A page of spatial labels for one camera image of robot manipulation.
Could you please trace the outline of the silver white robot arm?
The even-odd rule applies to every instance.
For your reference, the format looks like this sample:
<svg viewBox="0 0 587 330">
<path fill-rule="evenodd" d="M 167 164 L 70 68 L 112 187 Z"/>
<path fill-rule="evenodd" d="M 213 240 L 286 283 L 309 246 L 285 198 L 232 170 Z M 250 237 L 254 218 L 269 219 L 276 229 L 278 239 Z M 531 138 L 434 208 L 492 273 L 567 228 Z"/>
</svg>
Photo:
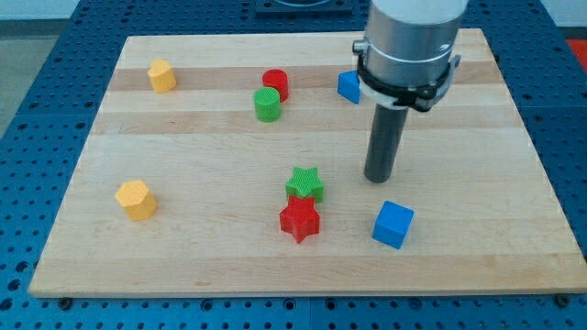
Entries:
<svg viewBox="0 0 587 330">
<path fill-rule="evenodd" d="M 392 110 L 429 111 L 460 64 L 453 55 L 466 0 L 370 0 L 364 37 L 353 42 L 360 91 Z"/>
</svg>

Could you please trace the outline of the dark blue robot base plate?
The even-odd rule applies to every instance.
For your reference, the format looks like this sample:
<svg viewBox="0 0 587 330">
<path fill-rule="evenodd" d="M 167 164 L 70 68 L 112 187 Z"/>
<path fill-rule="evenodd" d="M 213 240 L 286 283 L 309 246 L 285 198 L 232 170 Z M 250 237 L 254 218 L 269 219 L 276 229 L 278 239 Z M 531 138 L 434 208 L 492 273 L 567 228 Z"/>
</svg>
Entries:
<svg viewBox="0 0 587 330">
<path fill-rule="evenodd" d="M 257 17 L 278 15 L 348 14 L 353 9 L 352 0 L 256 0 Z"/>
</svg>

